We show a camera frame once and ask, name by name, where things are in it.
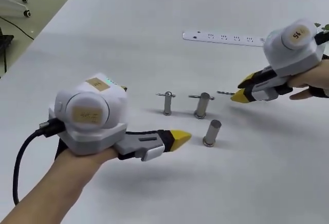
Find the floor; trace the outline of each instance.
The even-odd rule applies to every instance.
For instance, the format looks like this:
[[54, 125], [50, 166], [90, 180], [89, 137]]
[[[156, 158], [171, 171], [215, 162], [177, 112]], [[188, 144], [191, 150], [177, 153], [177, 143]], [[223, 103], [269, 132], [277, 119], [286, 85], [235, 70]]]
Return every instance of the floor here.
[[[30, 18], [24, 17], [6, 17], [21, 27], [26, 33], [33, 38], [36, 37], [53, 16], [60, 10], [67, 0], [28, 0], [27, 4], [32, 16]], [[32, 42], [14, 26], [7, 22], [0, 20], [0, 27], [4, 34], [13, 34], [14, 41], [7, 52], [8, 68], [12, 65], [19, 56], [26, 50]], [[0, 76], [4, 74], [4, 65], [2, 57], [0, 57]]]

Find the beige label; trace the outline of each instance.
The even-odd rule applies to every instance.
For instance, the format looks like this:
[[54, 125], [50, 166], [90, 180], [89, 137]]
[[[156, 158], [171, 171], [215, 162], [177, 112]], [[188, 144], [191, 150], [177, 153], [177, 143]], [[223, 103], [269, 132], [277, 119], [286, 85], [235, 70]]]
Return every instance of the beige label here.
[[106, 90], [106, 89], [110, 88], [109, 85], [105, 84], [103, 81], [101, 81], [98, 78], [88, 79], [88, 80], [86, 80], [86, 82], [88, 84], [92, 85], [93, 87], [95, 87], [99, 91], [103, 91], [103, 90]]
[[309, 36], [310, 32], [308, 28], [304, 25], [300, 25], [296, 28], [296, 30], [291, 34], [290, 40], [293, 43], [298, 43], [306, 36]]
[[102, 122], [102, 109], [94, 107], [73, 107], [74, 122], [99, 125]]

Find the metal peg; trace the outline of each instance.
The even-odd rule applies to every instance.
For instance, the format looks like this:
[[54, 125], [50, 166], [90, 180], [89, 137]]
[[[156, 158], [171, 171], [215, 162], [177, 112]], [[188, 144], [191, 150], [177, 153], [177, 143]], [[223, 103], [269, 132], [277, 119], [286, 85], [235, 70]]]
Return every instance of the metal peg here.
[[166, 116], [171, 115], [171, 99], [173, 97], [176, 97], [176, 95], [172, 94], [170, 91], [167, 91], [164, 94], [157, 93], [157, 96], [162, 96], [164, 97], [164, 109], [163, 109], [163, 114]]
[[199, 98], [200, 99], [197, 104], [196, 110], [194, 112], [194, 116], [197, 119], [205, 118], [209, 100], [215, 99], [215, 97], [211, 97], [208, 93], [205, 93], [205, 92], [201, 93], [200, 96], [189, 95], [189, 98]]
[[216, 143], [216, 137], [220, 131], [222, 124], [219, 120], [212, 120], [206, 135], [204, 136], [202, 142], [206, 147], [213, 147]]

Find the white power strip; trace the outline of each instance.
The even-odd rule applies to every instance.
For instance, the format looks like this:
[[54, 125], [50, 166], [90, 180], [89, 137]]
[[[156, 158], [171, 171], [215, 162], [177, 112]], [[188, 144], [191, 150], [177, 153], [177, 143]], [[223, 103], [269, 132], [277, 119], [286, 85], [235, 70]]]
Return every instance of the white power strip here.
[[258, 36], [229, 35], [225, 33], [204, 31], [185, 31], [183, 32], [183, 39], [189, 41], [225, 43], [255, 47], [263, 47], [265, 42], [265, 38], [260, 38]]

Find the black cable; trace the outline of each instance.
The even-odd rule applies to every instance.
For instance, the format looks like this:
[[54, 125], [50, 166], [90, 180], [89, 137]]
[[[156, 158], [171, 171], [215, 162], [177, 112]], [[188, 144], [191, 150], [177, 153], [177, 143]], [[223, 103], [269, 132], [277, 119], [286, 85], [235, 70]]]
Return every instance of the black cable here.
[[12, 197], [15, 205], [17, 205], [19, 200], [19, 174], [20, 174], [20, 166], [23, 154], [27, 148], [27, 146], [32, 142], [32, 140], [36, 137], [44, 135], [46, 138], [56, 135], [65, 131], [65, 124], [57, 118], [50, 119], [47, 122], [40, 124], [40, 129], [36, 130], [32, 133], [23, 143], [20, 151], [17, 154], [15, 166], [14, 166], [14, 175], [12, 179]]
[[[2, 30], [0, 28], [0, 39], [5, 42], [5, 37], [4, 34], [2, 33]], [[7, 72], [7, 56], [6, 56], [6, 46], [4, 46], [4, 68], [5, 68], [5, 73]]]
[[39, 137], [42, 135], [42, 131], [36, 130], [34, 133], [32, 133], [23, 143], [22, 147], [20, 148], [19, 153], [17, 154], [16, 157], [16, 162], [15, 162], [15, 167], [14, 167], [14, 175], [12, 179], [12, 197], [14, 199], [15, 205], [17, 205], [20, 200], [19, 200], [19, 174], [20, 174], [20, 165], [21, 165], [21, 160], [23, 157], [23, 154], [27, 148], [27, 146], [32, 142], [32, 140], [36, 137]]
[[11, 21], [5, 19], [4, 17], [1, 17], [1, 16], [0, 16], [0, 18], [1, 18], [2, 20], [6, 21], [7, 23], [9, 23], [9, 24], [15, 26], [18, 30], [20, 30], [20, 31], [21, 31], [25, 36], [27, 36], [28, 38], [34, 40], [33, 37], [31, 37], [29, 34], [27, 34], [27, 33], [26, 33], [23, 29], [21, 29], [18, 25], [16, 25], [16, 24], [14, 24], [13, 22], [11, 22]]
[[6, 49], [4, 49], [4, 69], [5, 73], [7, 72], [7, 56], [6, 56]]

